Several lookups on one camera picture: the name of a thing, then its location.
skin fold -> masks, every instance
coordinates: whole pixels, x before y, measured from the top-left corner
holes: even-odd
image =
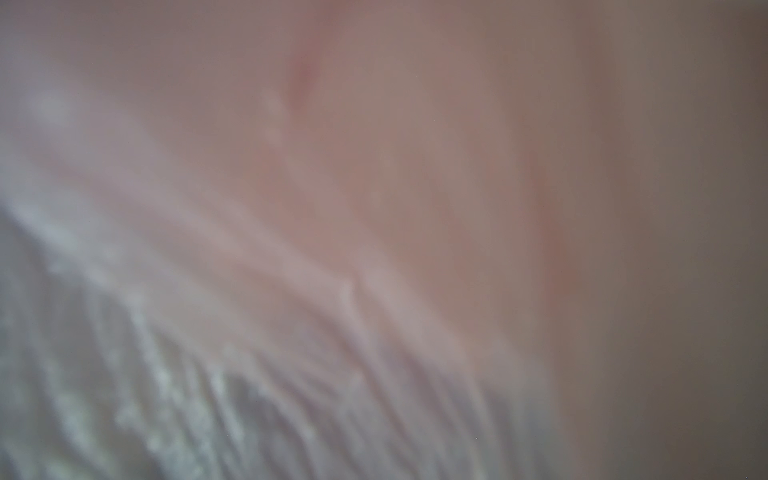
[[[414,333],[440,325],[472,375],[502,390],[497,351],[536,359],[554,379],[575,478],[768,474],[764,7],[3,9],[0,61],[13,66],[0,81],[18,94],[3,96],[18,114],[3,114],[6,127],[19,128],[19,98],[35,88],[18,81],[36,71],[24,55],[129,105],[183,158],[173,168],[352,279],[389,341],[450,371]],[[115,208],[183,238],[129,197]],[[226,249],[196,248],[221,276],[242,268]],[[275,276],[348,314],[330,280]]]

skin crease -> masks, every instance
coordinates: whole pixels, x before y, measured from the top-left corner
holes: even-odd
[[[45,5],[4,22],[363,299],[541,359],[575,478],[768,475],[764,8]]]

pink skin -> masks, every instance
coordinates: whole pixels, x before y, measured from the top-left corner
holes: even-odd
[[[497,348],[536,359],[577,477],[760,478],[765,12],[96,4],[14,4],[2,60],[23,45],[130,105],[184,168],[352,279],[369,327],[436,368],[452,363],[403,334],[417,326],[397,312],[437,319],[500,389]],[[130,198],[113,203],[193,243]],[[190,249],[221,276],[259,270]],[[335,280],[297,269],[269,275],[348,314]]]

skin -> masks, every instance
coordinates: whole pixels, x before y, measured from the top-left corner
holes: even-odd
[[[250,3],[12,4],[4,61],[34,52],[130,105],[436,368],[449,354],[413,340],[430,322],[495,388],[499,350],[536,359],[575,478],[768,474],[763,7]],[[349,315],[335,280],[259,268]]]

